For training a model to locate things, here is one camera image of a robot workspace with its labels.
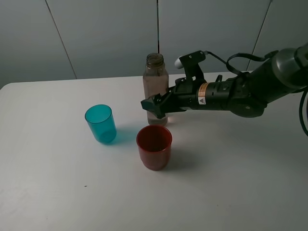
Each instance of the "red cup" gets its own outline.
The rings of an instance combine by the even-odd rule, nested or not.
[[[162,170],[169,162],[172,135],[160,125],[149,125],[137,135],[140,159],[144,166],[153,171]]]

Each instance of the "cable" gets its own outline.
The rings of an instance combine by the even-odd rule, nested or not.
[[[277,53],[278,53],[278,51],[272,51],[270,53],[267,53],[264,57],[258,57],[258,56],[255,56],[255,55],[252,55],[252,54],[248,54],[248,53],[237,53],[237,54],[234,54],[231,57],[229,57],[229,59],[227,60],[227,65],[226,66],[227,66],[227,69],[230,72],[232,72],[232,73],[234,73],[236,75],[241,75],[241,74],[243,74],[241,71],[235,69],[233,66],[231,66],[229,64],[229,61],[231,59],[240,57],[240,58],[246,58],[246,59],[257,61],[257,62],[263,62],[263,61],[265,61],[267,59],[272,58]]]
[[[208,53],[212,56],[214,56],[215,58],[217,58],[219,61],[223,62],[225,65],[227,65],[227,62],[224,61],[223,59],[219,58],[217,55],[215,55],[214,53],[210,52],[210,51],[205,51],[204,53]]]
[[[299,122],[300,125],[302,126],[302,129],[304,131],[304,133],[308,136],[308,130],[306,128],[305,122],[304,122],[304,118],[303,118],[303,107],[304,107],[304,102],[305,102],[305,98],[307,96],[308,93],[308,89],[306,89],[303,92],[302,98],[300,99],[300,103],[299,103]],[[307,107],[306,107],[306,111],[307,111],[307,118],[308,118],[308,101],[307,101]]]
[[[303,91],[306,91],[306,90],[308,90],[308,87],[293,91],[292,93],[300,93],[300,92],[303,92]]]

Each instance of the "plastic bottle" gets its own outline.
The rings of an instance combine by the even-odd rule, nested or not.
[[[146,68],[143,74],[144,96],[164,95],[168,91],[169,75],[165,69],[164,57],[159,53],[151,53],[146,57]],[[147,112],[150,125],[166,125],[168,117],[157,119],[151,112]]]

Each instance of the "wall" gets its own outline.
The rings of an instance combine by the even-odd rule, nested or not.
[[[308,42],[308,1],[274,0],[264,20],[253,54],[266,53],[283,48],[296,48]],[[260,63],[251,61],[248,70]]]
[[[0,88],[10,82],[142,75],[158,51],[169,73],[196,50],[226,59],[308,42],[305,0],[2,0]],[[238,69],[260,63],[235,59]],[[225,71],[208,56],[204,72]]]
[[[160,52],[169,73],[184,73],[174,67],[180,55],[211,51],[223,59],[238,52],[251,53],[270,0],[159,0]],[[248,60],[232,64],[245,70]],[[204,72],[227,71],[225,65],[207,56]]]
[[[0,1],[0,41],[0,88],[11,82],[75,79],[45,1]]]
[[[156,0],[47,2],[77,78],[140,76],[157,52]]]

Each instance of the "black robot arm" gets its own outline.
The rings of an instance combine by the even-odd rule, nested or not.
[[[207,54],[222,61],[237,76],[222,81],[219,75],[215,82],[207,83],[198,65]],[[265,62],[252,73],[241,72],[229,64],[235,57]],[[289,93],[308,91],[308,44],[273,51],[265,57],[238,53],[227,61],[209,51],[197,51],[180,57],[175,65],[184,68],[186,77],[177,79],[165,95],[154,95],[141,102],[143,109],[157,118],[186,110],[227,110],[242,117],[257,117],[268,103]]]

